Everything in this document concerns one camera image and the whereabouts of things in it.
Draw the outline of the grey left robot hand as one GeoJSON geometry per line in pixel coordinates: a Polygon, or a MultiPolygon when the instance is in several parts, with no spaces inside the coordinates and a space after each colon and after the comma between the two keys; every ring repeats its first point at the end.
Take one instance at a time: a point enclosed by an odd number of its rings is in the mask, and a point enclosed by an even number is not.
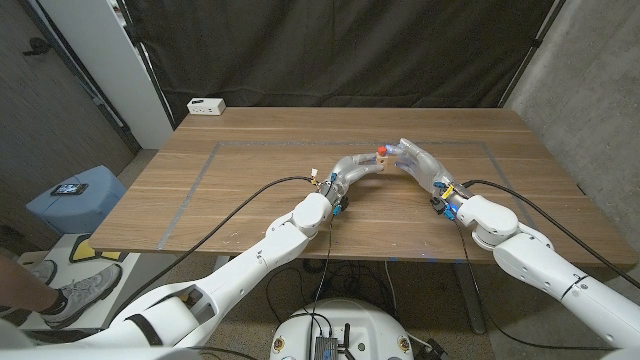
{"type": "Polygon", "coordinates": [[[320,193],[334,205],[346,195],[351,184],[365,175],[383,170],[384,166],[377,162],[375,153],[345,156],[336,163],[326,180],[321,183],[320,193]]]}

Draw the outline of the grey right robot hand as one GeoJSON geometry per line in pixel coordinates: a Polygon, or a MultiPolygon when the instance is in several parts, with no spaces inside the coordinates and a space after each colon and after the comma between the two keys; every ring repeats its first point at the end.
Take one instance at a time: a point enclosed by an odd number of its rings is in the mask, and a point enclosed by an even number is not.
{"type": "Polygon", "coordinates": [[[472,197],[442,163],[412,141],[401,138],[398,145],[386,145],[385,148],[388,154],[397,156],[395,166],[409,173],[432,196],[443,197],[453,187],[449,197],[454,193],[466,199],[472,197]]]}

